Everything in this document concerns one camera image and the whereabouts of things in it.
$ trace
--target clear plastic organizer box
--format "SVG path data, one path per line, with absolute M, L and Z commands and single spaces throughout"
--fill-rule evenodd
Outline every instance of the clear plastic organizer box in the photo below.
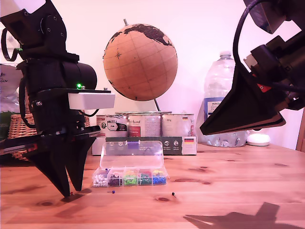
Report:
M 165 185 L 160 141 L 106 142 L 100 167 L 93 173 L 93 187 Z

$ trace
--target cardboard box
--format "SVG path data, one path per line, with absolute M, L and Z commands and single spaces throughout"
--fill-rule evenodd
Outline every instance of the cardboard box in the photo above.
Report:
M 101 155 L 102 145 L 105 142 L 137 142 L 160 141 L 164 155 L 196 155 L 197 137 L 98 137 L 92 146 L 92 155 Z

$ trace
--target tin can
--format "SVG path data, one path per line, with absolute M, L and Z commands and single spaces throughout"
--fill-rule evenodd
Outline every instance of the tin can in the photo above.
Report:
M 160 114 L 132 114 L 128 116 L 130 137 L 160 137 Z
M 194 114 L 163 114 L 162 136 L 195 136 Z
M 127 137 L 128 120 L 125 115 L 97 115 L 96 125 L 101 128 L 100 136 Z

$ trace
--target german flag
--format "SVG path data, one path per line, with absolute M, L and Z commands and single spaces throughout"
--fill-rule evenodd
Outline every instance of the german flag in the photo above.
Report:
M 185 138 L 184 143 L 186 144 L 194 144 L 194 139 L 193 138 Z

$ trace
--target bottle label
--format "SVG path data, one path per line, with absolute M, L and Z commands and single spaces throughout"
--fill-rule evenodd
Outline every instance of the bottle label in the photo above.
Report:
M 203 113 L 204 113 L 204 121 L 207 120 L 208 117 L 213 113 L 213 111 L 219 106 L 224 97 L 214 97 L 214 98 L 205 98 L 203 100 Z

